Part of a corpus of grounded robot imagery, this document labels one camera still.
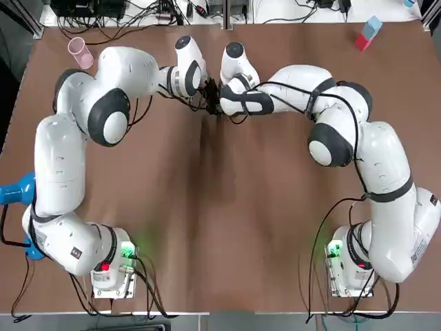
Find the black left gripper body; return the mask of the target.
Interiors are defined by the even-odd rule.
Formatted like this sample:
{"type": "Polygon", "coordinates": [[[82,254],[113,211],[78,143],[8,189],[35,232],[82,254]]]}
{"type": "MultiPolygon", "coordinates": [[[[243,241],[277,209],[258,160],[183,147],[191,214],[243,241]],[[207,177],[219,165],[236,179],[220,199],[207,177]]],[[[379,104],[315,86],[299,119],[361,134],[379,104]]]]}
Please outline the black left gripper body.
{"type": "Polygon", "coordinates": [[[206,81],[205,84],[206,111],[208,113],[216,112],[216,82],[213,78],[206,81]]]}

